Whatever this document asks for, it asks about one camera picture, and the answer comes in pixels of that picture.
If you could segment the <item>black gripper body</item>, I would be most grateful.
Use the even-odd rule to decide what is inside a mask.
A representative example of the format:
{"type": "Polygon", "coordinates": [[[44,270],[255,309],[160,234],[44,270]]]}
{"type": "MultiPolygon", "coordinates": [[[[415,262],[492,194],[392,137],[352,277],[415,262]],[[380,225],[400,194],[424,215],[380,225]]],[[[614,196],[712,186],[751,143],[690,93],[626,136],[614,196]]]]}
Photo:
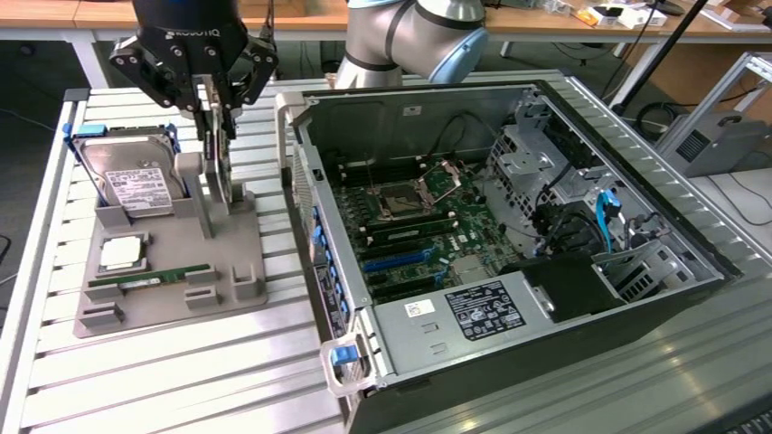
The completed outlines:
{"type": "Polygon", "coordinates": [[[188,50],[194,79],[234,83],[231,72],[247,46],[248,31],[236,1],[134,1],[136,35],[175,39],[188,50]]]}

